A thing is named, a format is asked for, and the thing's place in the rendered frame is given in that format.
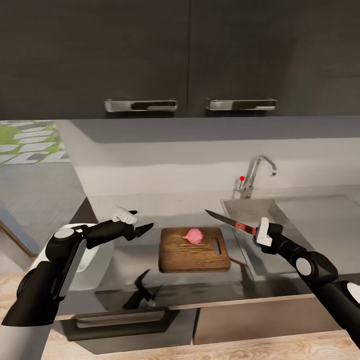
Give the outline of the parer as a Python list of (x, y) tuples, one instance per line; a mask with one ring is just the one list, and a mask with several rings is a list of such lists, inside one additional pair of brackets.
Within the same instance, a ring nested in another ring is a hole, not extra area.
[(254, 236), (257, 235), (258, 230), (257, 230), (256, 228), (254, 228), (254, 227), (251, 227), (251, 226), (249, 226), (249, 225), (243, 224), (243, 223), (241, 223), (241, 222), (238, 222), (238, 221), (236, 221), (236, 220), (230, 219), (230, 218), (228, 218), (228, 217), (225, 217), (225, 216), (223, 216), (223, 215), (217, 214), (217, 213), (215, 213), (215, 212), (209, 211), (209, 210), (207, 210), (207, 209), (206, 209), (206, 212), (207, 212), (210, 216), (214, 217), (215, 219), (218, 219), (218, 220), (220, 220), (220, 221), (222, 221), (222, 222), (225, 222), (225, 223), (227, 223), (227, 224), (229, 224), (229, 225), (231, 225), (231, 226), (233, 226), (233, 227), (235, 227), (235, 228), (237, 228), (237, 229), (242, 229), (242, 230), (244, 230), (245, 232), (248, 232), (248, 233), (250, 233), (250, 234), (252, 234), (252, 235), (254, 235)]

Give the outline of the bowl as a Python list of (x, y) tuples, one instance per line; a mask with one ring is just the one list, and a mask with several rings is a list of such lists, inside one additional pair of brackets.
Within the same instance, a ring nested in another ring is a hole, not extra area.
[[(73, 224), (67, 224), (63, 227), (63, 229), (66, 229), (66, 228), (73, 228), (73, 227), (78, 227), (78, 226), (81, 226), (82, 224), (81, 223), (73, 223)], [(87, 223), (86, 224), (88, 227), (92, 227), (92, 226), (95, 226), (96, 224), (95, 223)], [(81, 233), (83, 230), (82, 229), (78, 229), (76, 230), (77, 233)], [(77, 269), (77, 273), (81, 273), (81, 272), (85, 272), (85, 270), (88, 269), (88, 267), (90, 266), (90, 264), (93, 262), (93, 260), (95, 259), (98, 251), (100, 250), (101, 248), (101, 244), (100, 245), (97, 245), (95, 247), (93, 247), (92, 249), (85, 249), (85, 252), (82, 256), (82, 259), (80, 261), (80, 264), (78, 266), (78, 269)], [(39, 254), (39, 256), (36, 258), (36, 261), (34, 261), (32, 264), (31, 264), (31, 270), (35, 269), (39, 262), (41, 261), (49, 261), (48, 258), (46, 257), (46, 254), (45, 254), (45, 250), (46, 250), (46, 246), (44, 247), (43, 251)]]

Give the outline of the cutting board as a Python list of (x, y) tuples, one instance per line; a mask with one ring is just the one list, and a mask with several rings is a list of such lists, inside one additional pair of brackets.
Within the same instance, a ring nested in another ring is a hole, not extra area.
[[(158, 267), (161, 271), (228, 270), (231, 260), (220, 228), (198, 228), (203, 235), (199, 244), (183, 238), (192, 228), (161, 230)], [(213, 239), (218, 242), (216, 254)]]

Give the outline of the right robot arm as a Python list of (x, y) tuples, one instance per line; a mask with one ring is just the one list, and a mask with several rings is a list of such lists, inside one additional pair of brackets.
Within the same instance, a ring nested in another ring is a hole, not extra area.
[(322, 253), (308, 251), (282, 235), (283, 228), (261, 217), (255, 236), (261, 251), (284, 257), (360, 350), (360, 286), (336, 281), (338, 269), (333, 263)]

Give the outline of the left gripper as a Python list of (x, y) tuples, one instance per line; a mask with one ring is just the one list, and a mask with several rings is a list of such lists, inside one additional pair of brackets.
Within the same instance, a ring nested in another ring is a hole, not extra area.
[[(137, 214), (136, 210), (129, 212), (134, 215)], [(104, 231), (105, 243), (122, 236), (130, 242), (135, 237), (140, 237), (154, 227), (154, 223), (149, 223), (144, 226), (136, 227), (136, 229), (134, 230), (133, 224), (127, 224), (126, 222), (122, 221), (113, 222), (112, 220), (101, 222), (100, 225)]]

